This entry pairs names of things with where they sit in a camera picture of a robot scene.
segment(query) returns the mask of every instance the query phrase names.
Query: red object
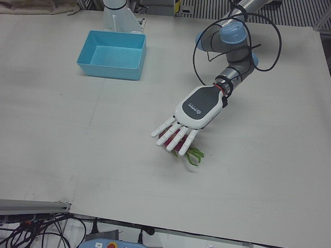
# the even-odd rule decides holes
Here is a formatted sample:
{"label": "red object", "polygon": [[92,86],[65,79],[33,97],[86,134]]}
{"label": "red object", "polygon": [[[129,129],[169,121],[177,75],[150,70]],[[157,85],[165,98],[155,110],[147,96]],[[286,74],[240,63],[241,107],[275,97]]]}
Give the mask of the red object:
{"label": "red object", "polygon": [[[168,129],[164,130],[160,135],[159,138],[161,138],[165,132],[167,132]],[[170,142],[173,140],[173,138],[175,138],[176,134],[179,132],[179,129],[177,129],[176,132],[174,132],[170,138],[164,143],[164,146],[167,146],[168,144],[170,144]],[[183,146],[186,138],[187,138],[187,134],[184,135],[184,137],[181,139],[181,141],[178,142],[178,144],[175,146],[174,150],[175,151],[179,151],[181,149],[181,147]]]}

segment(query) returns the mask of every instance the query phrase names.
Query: power cord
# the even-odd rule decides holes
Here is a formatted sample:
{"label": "power cord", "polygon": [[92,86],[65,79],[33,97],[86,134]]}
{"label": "power cord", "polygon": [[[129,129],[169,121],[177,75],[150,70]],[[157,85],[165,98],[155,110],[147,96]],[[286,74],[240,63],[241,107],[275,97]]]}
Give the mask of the power cord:
{"label": "power cord", "polygon": [[[251,63],[252,63],[252,65],[254,66],[255,69],[257,69],[258,71],[262,71],[262,72],[270,71],[270,70],[272,70],[272,69],[275,67],[276,63],[277,63],[278,60],[279,60],[280,53],[281,53],[281,48],[282,48],[281,34],[280,34],[280,31],[279,31],[278,27],[276,26],[276,24],[275,24],[274,22],[272,22],[272,20],[270,20],[268,17],[266,17],[266,16],[264,16],[264,15],[261,15],[261,14],[257,14],[257,13],[240,13],[240,14],[235,14],[235,15],[233,15],[233,16],[231,16],[231,17],[222,18],[222,19],[219,19],[219,20],[213,22],[213,23],[212,23],[211,25],[209,25],[204,31],[202,31],[202,33],[201,33],[201,35],[199,36],[197,42],[195,43],[195,47],[194,47],[194,51],[193,51],[193,57],[192,57],[192,60],[193,60],[193,68],[194,68],[194,72],[195,72],[197,78],[199,79],[199,81],[201,82],[201,84],[206,85],[206,84],[202,81],[202,79],[200,78],[200,76],[199,76],[199,74],[198,74],[198,72],[197,72],[197,68],[196,68],[196,66],[195,66],[195,53],[196,53],[196,51],[197,51],[198,44],[199,44],[199,42],[200,42],[200,40],[201,40],[201,37],[202,37],[202,36],[206,33],[206,31],[207,31],[209,28],[211,28],[212,26],[220,26],[218,23],[221,22],[221,21],[225,21],[225,20],[235,20],[235,21],[239,21],[239,22],[241,22],[241,23],[243,24],[244,28],[246,29],[246,32],[247,32],[247,35],[248,35],[248,40],[249,40],[249,45],[248,45],[248,47],[249,47],[249,53],[251,54],[252,50],[253,50],[254,48],[256,48],[257,46],[259,46],[259,45],[257,45],[257,46],[252,46],[252,38],[251,38],[251,33],[250,33],[250,31],[249,31],[249,28],[247,27],[247,25],[245,24],[245,22],[243,22],[242,20],[236,18],[236,17],[239,17],[239,16],[251,16],[251,15],[256,16],[256,17],[261,17],[261,18],[265,19],[267,22],[269,22],[269,24],[270,24],[271,26],[273,26],[273,28],[275,29],[275,31],[276,31],[276,33],[277,33],[277,36],[278,36],[278,40],[279,40],[279,47],[278,47],[278,53],[277,53],[276,59],[275,59],[275,61],[273,62],[273,64],[272,64],[269,68],[267,68],[267,69],[261,69],[261,68],[257,67],[257,66],[254,64],[254,62],[252,61],[252,58],[251,58]],[[226,54],[226,53],[228,53],[228,52],[232,52],[232,51],[235,51],[235,50],[239,50],[239,49],[241,49],[241,48],[242,48],[242,47],[239,47],[239,48],[234,49],[234,50],[231,50],[231,51],[227,51],[227,52],[225,52],[225,53],[222,53],[222,54],[217,55],[217,57],[220,56],[220,55],[224,55],[224,54]],[[239,74],[238,76],[242,76],[243,74],[247,73],[249,70],[250,70],[250,69],[248,69],[246,72],[243,72],[243,73]]]}
{"label": "power cord", "polygon": [[92,231],[91,231],[90,234],[98,234],[98,233],[99,233],[97,222],[98,222],[98,218],[95,218],[95,219],[93,220]]}
{"label": "power cord", "polygon": [[138,244],[143,244],[143,228],[141,228],[139,233]]}
{"label": "power cord", "polygon": [[[54,219],[50,221],[45,220],[35,220],[35,221],[25,221],[22,222],[17,228],[10,229],[10,228],[0,228],[0,230],[8,230],[12,231],[9,237],[5,238],[4,240],[0,241],[0,246],[5,244],[5,248],[30,248],[32,243],[35,241],[36,237],[42,236],[41,239],[41,248],[44,247],[44,239],[46,235],[56,235],[61,238],[61,241],[65,248],[71,248],[70,243],[66,237],[64,237],[60,222],[64,220],[77,220],[79,221],[84,227],[84,236],[77,247],[84,241],[86,235],[86,225],[82,219],[75,217],[73,214],[65,213],[55,215]],[[55,225],[58,232],[50,232],[47,229]]]}

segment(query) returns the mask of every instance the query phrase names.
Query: black cable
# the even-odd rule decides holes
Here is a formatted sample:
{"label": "black cable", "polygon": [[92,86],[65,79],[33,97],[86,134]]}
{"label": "black cable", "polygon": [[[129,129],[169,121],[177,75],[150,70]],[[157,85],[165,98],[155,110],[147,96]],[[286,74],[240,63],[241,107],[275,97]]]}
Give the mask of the black cable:
{"label": "black cable", "polygon": [[143,244],[143,228],[140,229],[138,244]]}
{"label": "black cable", "polygon": [[13,246],[15,246],[19,242],[20,238],[22,237],[22,234],[23,234],[23,232],[21,231],[19,237],[17,238],[17,240],[15,241]]}
{"label": "black cable", "polygon": [[[257,66],[254,64],[254,62],[252,61],[252,65],[253,65],[254,68],[257,69],[258,71],[262,71],[262,72],[270,71],[270,70],[272,70],[272,69],[274,68],[274,66],[276,65],[276,63],[278,62],[279,57],[280,57],[281,47],[282,47],[282,40],[281,40],[281,34],[280,34],[280,31],[279,31],[279,29],[277,28],[277,26],[272,22],[272,20],[270,20],[268,17],[265,17],[264,15],[257,14],[257,13],[245,13],[245,14],[247,14],[247,15],[249,15],[249,16],[253,15],[253,16],[257,16],[257,17],[261,17],[261,18],[265,19],[266,21],[269,22],[270,25],[273,26],[273,28],[275,29],[275,31],[276,31],[276,33],[277,33],[277,35],[278,35],[278,39],[279,39],[279,48],[278,48],[278,53],[277,53],[276,59],[275,59],[274,63],[272,64],[272,66],[269,67],[269,68],[267,68],[267,69],[261,69],[261,68],[257,67]],[[196,66],[195,66],[195,53],[196,53],[196,51],[197,51],[197,47],[198,47],[198,44],[199,44],[199,42],[200,42],[200,40],[201,40],[201,37],[206,33],[206,31],[207,31],[209,28],[211,28],[212,26],[215,26],[215,25],[216,25],[216,26],[220,26],[218,23],[221,22],[221,21],[225,21],[225,20],[235,20],[235,21],[239,21],[239,22],[241,22],[241,23],[243,24],[243,26],[245,27],[246,31],[247,31],[247,35],[248,35],[248,39],[249,39],[249,49],[250,49],[250,53],[251,53],[251,50],[253,49],[253,47],[252,47],[251,33],[250,33],[250,31],[249,31],[249,28],[247,27],[247,25],[245,24],[245,22],[243,22],[242,20],[240,20],[240,19],[238,19],[238,18],[235,18],[235,17],[243,16],[243,15],[244,15],[243,13],[240,13],[240,14],[235,14],[235,15],[233,15],[233,16],[231,16],[231,17],[228,17],[228,18],[222,18],[222,19],[220,19],[220,20],[217,20],[217,21],[213,22],[211,25],[209,25],[204,31],[202,31],[201,35],[199,36],[197,42],[195,43],[195,47],[194,47],[194,51],[193,51],[193,58],[192,58],[192,59],[193,59],[193,68],[194,68],[194,72],[195,72],[197,78],[199,79],[199,81],[200,81],[203,85],[206,85],[206,84],[202,81],[202,79],[200,78],[200,76],[199,76],[199,74],[198,74],[198,72],[197,72],[197,69],[196,69]]]}
{"label": "black cable", "polygon": [[0,228],[0,231],[15,231],[16,229],[11,228]]}
{"label": "black cable", "polygon": [[63,243],[63,246],[64,248],[66,248],[66,242],[64,240],[64,235],[63,235],[63,232],[62,232],[62,228],[61,228],[61,225],[59,222],[55,222],[54,225],[56,226],[56,229],[58,230],[58,233],[60,234],[60,237],[61,237],[61,240],[62,240],[62,243]]}
{"label": "black cable", "polygon": [[40,235],[44,236],[44,235],[49,235],[49,234],[56,235],[56,236],[59,236],[59,237],[63,238],[65,240],[66,244],[70,247],[69,240],[64,236],[61,236],[60,234],[57,234],[56,232],[50,232],[49,231],[49,232],[45,232],[45,233],[42,233],[42,234],[37,234],[36,236],[40,236]]}
{"label": "black cable", "polygon": [[98,234],[99,230],[98,230],[98,218],[95,218],[93,220],[93,226],[92,226],[92,230],[90,234]]}
{"label": "black cable", "polygon": [[[34,222],[24,222],[16,229],[3,228],[3,229],[12,231],[12,233],[9,235],[9,237],[0,241],[0,245],[5,243],[6,248],[8,248],[8,247],[18,248],[22,245],[25,245],[25,248],[30,248],[32,246],[32,243],[34,242],[35,238],[37,236],[42,236],[41,245],[43,247],[45,235],[54,234],[54,235],[61,237],[61,241],[65,248],[70,248],[70,242],[68,241],[68,239],[66,239],[64,237],[64,234],[63,234],[63,231],[62,231],[62,228],[61,228],[61,225],[59,222],[63,221],[63,220],[72,219],[72,220],[77,220],[77,221],[81,222],[81,224],[84,227],[83,238],[77,246],[77,247],[79,247],[79,245],[84,241],[84,238],[86,235],[86,225],[83,222],[83,220],[75,217],[73,214],[59,214],[59,215],[55,215],[54,218],[55,219],[53,219],[51,221],[47,221],[47,222],[42,221],[42,220],[34,221]],[[48,227],[50,227],[51,225],[55,225],[56,229],[58,230],[58,233],[47,231]],[[22,241],[20,241],[20,238],[22,237],[24,232],[25,232],[24,239]]]}

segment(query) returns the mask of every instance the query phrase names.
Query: logo on robotic hand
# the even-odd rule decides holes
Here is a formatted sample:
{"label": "logo on robotic hand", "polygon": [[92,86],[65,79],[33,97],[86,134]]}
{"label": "logo on robotic hand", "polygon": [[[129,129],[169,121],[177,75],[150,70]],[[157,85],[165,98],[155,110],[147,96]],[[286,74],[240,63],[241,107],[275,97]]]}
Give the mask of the logo on robotic hand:
{"label": "logo on robotic hand", "polygon": [[188,106],[189,106],[192,110],[194,110],[198,115],[201,114],[201,110],[198,109],[197,107],[195,107],[192,103],[189,103]]}

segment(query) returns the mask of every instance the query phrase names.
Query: blue joint cap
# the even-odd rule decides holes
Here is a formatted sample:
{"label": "blue joint cap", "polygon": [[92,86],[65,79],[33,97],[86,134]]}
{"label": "blue joint cap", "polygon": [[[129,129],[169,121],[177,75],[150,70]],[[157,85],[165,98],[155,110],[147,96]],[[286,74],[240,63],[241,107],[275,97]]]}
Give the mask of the blue joint cap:
{"label": "blue joint cap", "polygon": [[221,28],[219,36],[225,44],[234,45],[246,39],[246,31],[241,22],[235,21]]}
{"label": "blue joint cap", "polygon": [[259,58],[257,57],[257,55],[255,53],[252,53],[252,57],[253,57],[254,65],[258,66]]}
{"label": "blue joint cap", "polygon": [[[195,43],[197,43],[197,41],[198,41],[199,37],[201,36],[202,32],[203,32],[203,31],[201,31],[201,32],[199,32],[199,33],[197,34],[197,36],[196,36],[196,38],[195,38]],[[201,39],[199,40],[199,43],[198,43],[197,48],[200,49],[200,50],[202,50],[202,51],[204,51],[204,50],[202,49],[202,46],[201,46]]]}

